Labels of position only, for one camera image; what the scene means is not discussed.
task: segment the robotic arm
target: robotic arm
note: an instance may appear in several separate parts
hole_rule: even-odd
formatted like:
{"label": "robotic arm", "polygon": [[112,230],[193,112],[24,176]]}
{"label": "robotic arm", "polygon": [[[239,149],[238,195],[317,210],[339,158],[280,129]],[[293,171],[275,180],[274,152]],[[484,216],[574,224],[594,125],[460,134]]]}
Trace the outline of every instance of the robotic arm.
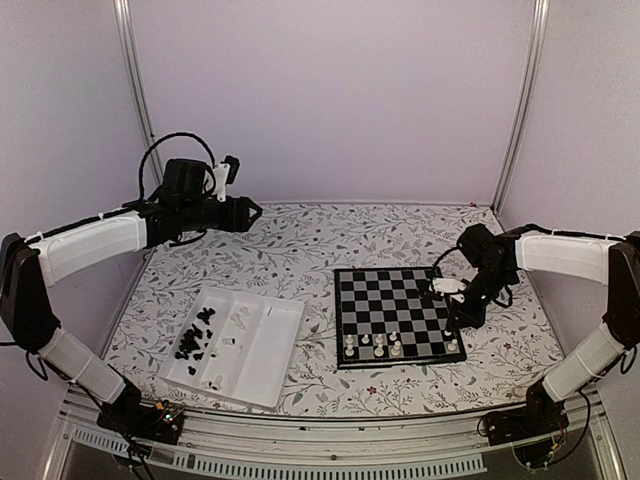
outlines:
{"label": "robotic arm", "polygon": [[640,232],[625,238],[552,232],[536,225],[493,235],[471,226],[456,247],[478,269],[471,282],[436,279],[433,291],[450,297],[450,331],[484,324],[487,305],[518,270],[555,272],[608,285],[603,323],[573,352],[527,390],[515,412],[491,412],[484,424],[492,445],[530,438],[568,424],[564,401],[600,378],[640,342]]}
{"label": "robotic arm", "polygon": [[[197,160],[172,159],[162,185],[148,200],[45,234],[22,238],[13,233],[4,238],[2,320],[18,347],[38,355],[56,373],[102,401],[99,425],[128,436],[176,443],[182,422],[170,414],[169,421],[155,422],[157,427],[150,431],[149,415],[155,419],[170,410],[168,403],[142,406],[141,393],[131,382],[62,328],[51,310],[47,287],[122,253],[166,242],[191,243],[208,229],[248,231],[262,209],[249,198],[226,196],[226,186],[233,183],[238,168],[234,157],[213,168]],[[207,190],[208,183],[213,187]],[[184,233],[193,231],[201,235],[182,240]]]}

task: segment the white pawn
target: white pawn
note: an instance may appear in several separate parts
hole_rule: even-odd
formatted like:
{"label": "white pawn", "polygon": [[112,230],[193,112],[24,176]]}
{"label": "white pawn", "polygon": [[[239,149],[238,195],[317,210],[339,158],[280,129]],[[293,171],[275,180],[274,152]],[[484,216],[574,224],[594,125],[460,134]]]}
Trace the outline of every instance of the white pawn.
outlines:
{"label": "white pawn", "polygon": [[396,341],[396,343],[393,344],[393,348],[391,349],[391,355],[393,355],[394,357],[400,355],[400,346],[400,342]]}

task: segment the white wall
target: white wall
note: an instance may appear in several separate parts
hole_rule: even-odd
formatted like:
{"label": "white wall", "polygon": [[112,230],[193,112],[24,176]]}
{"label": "white wall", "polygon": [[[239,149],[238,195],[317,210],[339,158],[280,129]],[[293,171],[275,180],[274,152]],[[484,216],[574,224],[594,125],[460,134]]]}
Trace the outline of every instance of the white wall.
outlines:
{"label": "white wall", "polygon": [[[503,218],[507,226],[640,230],[640,3],[551,2],[544,53]],[[601,321],[604,287],[536,286],[566,351]],[[640,478],[640,368],[600,393],[629,478]]]}
{"label": "white wall", "polygon": [[[140,0],[158,135],[243,163],[256,200],[491,201],[531,0]],[[187,141],[164,158],[203,153]]]}
{"label": "white wall", "polygon": [[[136,194],[142,153],[112,2],[0,3],[0,236],[48,230]],[[56,286],[54,312],[94,350],[139,264],[122,257]],[[0,322],[0,340],[9,334]],[[65,387],[0,350],[0,478],[36,478]]]}

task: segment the patterned table surface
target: patterned table surface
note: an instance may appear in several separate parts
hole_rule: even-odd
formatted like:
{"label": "patterned table surface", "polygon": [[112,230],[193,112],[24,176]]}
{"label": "patterned table surface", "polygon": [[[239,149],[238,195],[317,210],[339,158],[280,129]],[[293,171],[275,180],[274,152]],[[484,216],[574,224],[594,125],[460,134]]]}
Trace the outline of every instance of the patterned table surface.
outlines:
{"label": "patterned table surface", "polygon": [[[466,362],[336,369],[333,269],[430,265],[469,225],[500,227],[489,209],[415,205],[267,205],[246,234],[210,232],[182,247],[159,247],[118,325],[107,361],[146,397],[194,407],[319,417],[424,415],[521,401],[528,385],[562,358],[525,277],[508,310],[466,329]],[[473,277],[464,258],[444,276]],[[156,378],[170,342],[203,286],[307,302],[277,410],[221,402]]]}

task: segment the chessboard border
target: chessboard border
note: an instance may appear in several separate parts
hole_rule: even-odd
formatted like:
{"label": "chessboard border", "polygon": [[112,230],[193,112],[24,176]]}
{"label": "chessboard border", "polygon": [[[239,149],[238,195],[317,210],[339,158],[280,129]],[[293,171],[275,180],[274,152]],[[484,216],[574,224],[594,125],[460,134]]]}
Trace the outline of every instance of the chessboard border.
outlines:
{"label": "chessboard border", "polygon": [[344,349],[342,342],[342,297],[340,296],[340,273],[342,272],[391,272],[391,271],[403,271],[403,270],[422,270],[434,272],[434,277],[442,277],[440,267],[435,269],[431,266],[428,267],[367,267],[367,268],[336,268],[333,270],[334,288],[335,288],[335,309],[336,309],[336,365],[338,370],[353,370],[359,368],[389,368],[396,365],[447,365],[450,363],[459,363],[467,360],[467,352],[464,348],[464,342],[460,335],[460,331],[453,332],[454,337],[458,340],[458,348],[460,352],[458,354],[445,354],[442,356],[433,356],[428,359],[413,359],[413,360],[385,360],[378,359],[369,360],[354,360],[354,363],[346,363],[344,358],[340,362],[340,353]]}

